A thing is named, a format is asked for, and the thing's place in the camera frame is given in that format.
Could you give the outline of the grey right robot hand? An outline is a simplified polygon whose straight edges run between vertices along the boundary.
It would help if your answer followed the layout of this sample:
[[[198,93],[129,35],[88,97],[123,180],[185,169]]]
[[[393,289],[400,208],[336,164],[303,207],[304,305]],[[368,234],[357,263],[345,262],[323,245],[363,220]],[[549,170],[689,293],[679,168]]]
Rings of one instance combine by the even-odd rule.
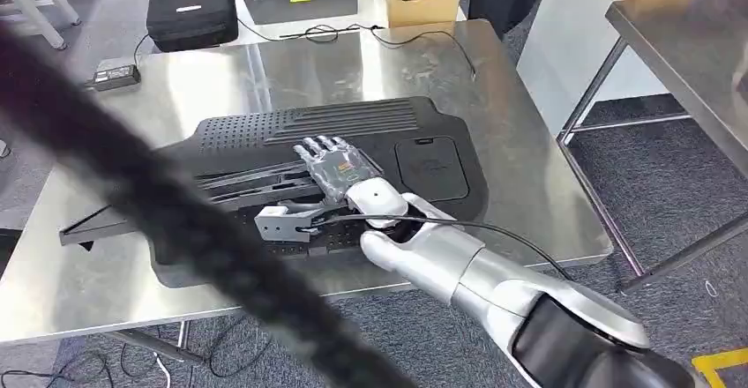
[[[358,148],[340,137],[303,138],[293,150],[331,203],[340,203],[356,183],[382,175]]]

